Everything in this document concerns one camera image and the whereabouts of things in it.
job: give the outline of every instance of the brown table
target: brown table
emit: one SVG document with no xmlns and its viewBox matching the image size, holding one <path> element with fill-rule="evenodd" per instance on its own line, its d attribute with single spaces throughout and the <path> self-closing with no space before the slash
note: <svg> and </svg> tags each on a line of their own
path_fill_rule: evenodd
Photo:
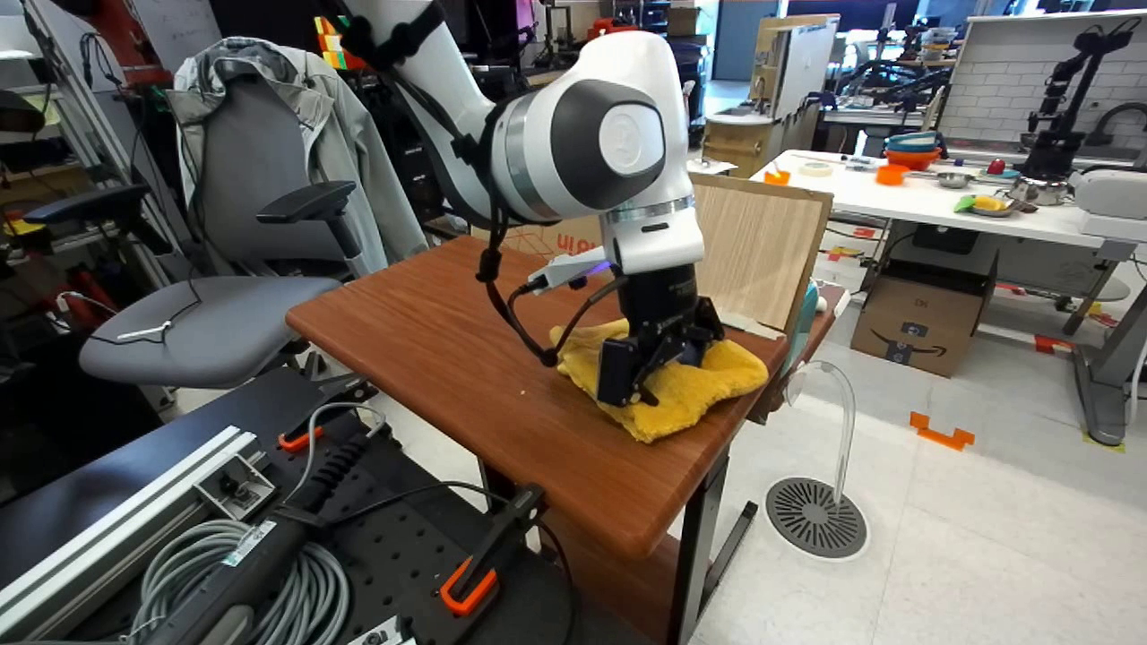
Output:
<svg viewBox="0 0 1147 645">
<path fill-rule="evenodd" d="M 540 488 L 576 585 L 610 604 L 629 602 L 631 625 L 656 641 L 685 641 L 719 582 L 710 549 L 728 445 L 759 389 L 715 404 L 679 437 L 637 445 L 512 337 L 475 278 L 478 256 L 480 241 L 451 241 L 297 303 L 291 327 L 508 484 Z M 539 265 L 540 259 L 506 252 L 502 288 L 523 282 Z M 588 291 L 523 296 L 519 314 L 545 337 L 585 296 Z M 617 320 L 615 301 L 585 314 L 603 320 Z M 781 342 L 730 337 L 779 373 Z M 673 549 L 668 527 L 683 509 Z"/>
</svg>

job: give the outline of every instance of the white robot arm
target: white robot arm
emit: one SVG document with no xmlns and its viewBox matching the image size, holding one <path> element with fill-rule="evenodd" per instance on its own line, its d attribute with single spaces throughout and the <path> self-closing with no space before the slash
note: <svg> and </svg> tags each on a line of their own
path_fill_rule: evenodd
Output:
<svg viewBox="0 0 1147 645">
<path fill-rule="evenodd" d="M 661 362 L 721 337 L 719 312 L 697 296 L 702 233 L 690 184 L 685 96 L 661 35 L 591 39 L 545 88 L 492 104 L 429 0 L 346 0 L 341 13 L 346 45 L 397 81 L 437 178 L 475 225 L 499 236 L 506 214 L 603 217 L 603 252 L 557 259 L 523 288 L 576 282 L 610 262 L 631 342 L 603 351 L 603 401 L 649 397 L 641 381 Z"/>
</svg>

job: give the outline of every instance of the office chair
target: office chair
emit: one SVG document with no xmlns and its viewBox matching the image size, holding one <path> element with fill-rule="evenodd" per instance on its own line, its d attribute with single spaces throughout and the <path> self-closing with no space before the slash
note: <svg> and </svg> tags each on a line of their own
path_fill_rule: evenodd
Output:
<svg viewBox="0 0 1147 645">
<path fill-rule="evenodd" d="M 82 343 L 80 367 L 89 375 L 236 388 L 297 351 L 288 328 L 294 303 L 373 270 L 361 265 L 361 245 L 384 245 L 378 221 L 346 217 L 356 184 L 308 184 L 297 119 L 267 81 L 231 79 L 226 104 L 201 133 L 204 164 L 190 229 L 214 265 L 244 275 L 193 275 L 114 312 Z M 153 247 L 163 241 L 139 217 L 145 193 L 145 186 L 100 190 L 35 207 L 28 217 L 110 217 Z"/>
</svg>

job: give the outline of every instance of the yellow towel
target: yellow towel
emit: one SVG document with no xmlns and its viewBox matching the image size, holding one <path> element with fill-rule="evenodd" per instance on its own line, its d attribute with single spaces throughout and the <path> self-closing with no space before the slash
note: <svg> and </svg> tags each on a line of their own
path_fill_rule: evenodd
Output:
<svg viewBox="0 0 1147 645">
<path fill-rule="evenodd" d="M 606 337 L 623 337 L 629 320 L 573 328 L 558 351 L 558 373 L 568 373 L 585 393 L 599 401 L 599 354 Z M 636 442 L 652 445 L 661 437 L 697 426 L 710 404 L 751 393 L 767 382 L 767 367 L 734 342 L 710 343 L 702 367 L 668 362 L 649 381 L 661 404 L 631 401 L 629 407 L 599 407 L 617 419 Z"/>
</svg>

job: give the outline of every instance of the chair armrest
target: chair armrest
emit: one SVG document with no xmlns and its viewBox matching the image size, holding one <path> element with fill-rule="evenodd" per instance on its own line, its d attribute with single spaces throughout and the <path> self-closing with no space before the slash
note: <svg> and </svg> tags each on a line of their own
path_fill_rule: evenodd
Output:
<svg viewBox="0 0 1147 645">
<path fill-rule="evenodd" d="M 302 190 L 285 193 L 279 202 L 267 203 L 259 210 L 259 221 L 288 225 L 306 217 L 323 217 L 335 233 L 336 247 L 349 259 L 359 259 L 359 241 L 346 221 L 349 196 L 356 193 L 356 184 L 312 184 Z"/>
<path fill-rule="evenodd" d="M 77 193 L 66 202 L 46 202 L 39 207 L 34 207 L 26 217 L 28 221 L 98 221 L 98 217 L 110 217 L 124 233 L 134 233 L 137 241 L 145 241 L 153 256 L 168 256 L 174 245 L 163 241 L 150 221 L 145 221 L 145 193 L 146 184 L 134 184 L 134 186 L 110 186 L 110 190 L 92 190 L 92 193 Z"/>
</svg>

